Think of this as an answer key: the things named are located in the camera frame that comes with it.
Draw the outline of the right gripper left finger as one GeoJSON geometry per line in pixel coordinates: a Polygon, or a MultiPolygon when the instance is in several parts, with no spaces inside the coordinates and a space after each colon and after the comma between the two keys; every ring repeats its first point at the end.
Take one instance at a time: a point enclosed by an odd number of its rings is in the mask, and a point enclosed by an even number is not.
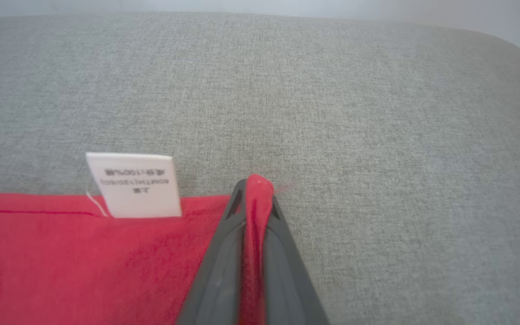
{"type": "Polygon", "coordinates": [[[242,179],[234,187],[182,305],[178,325],[239,323],[246,183],[242,179]]]}

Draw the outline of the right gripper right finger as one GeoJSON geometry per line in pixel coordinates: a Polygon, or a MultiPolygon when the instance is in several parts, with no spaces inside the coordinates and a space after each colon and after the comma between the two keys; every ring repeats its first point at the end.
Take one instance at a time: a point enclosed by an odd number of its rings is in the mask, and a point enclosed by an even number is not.
{"type": "Polygon", "coordinates": [[[327,314],[276,198],[264,236],[267,325],[328,325],[327,314]]]}

